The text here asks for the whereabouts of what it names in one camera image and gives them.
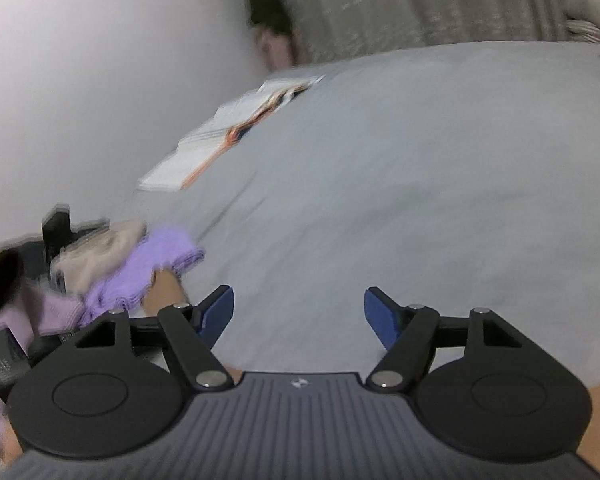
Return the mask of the person's left hand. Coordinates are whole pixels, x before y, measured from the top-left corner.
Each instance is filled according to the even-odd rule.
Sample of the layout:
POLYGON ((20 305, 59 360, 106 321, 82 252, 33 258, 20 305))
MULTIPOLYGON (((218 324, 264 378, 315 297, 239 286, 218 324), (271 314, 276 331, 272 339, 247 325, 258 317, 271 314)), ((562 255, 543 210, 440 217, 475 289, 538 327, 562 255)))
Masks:
POLYGON ((140 305, 148 316, 156 316, 165 307, 188 304, 180 278, 170 269, 155 271, 151 284, 140 305))

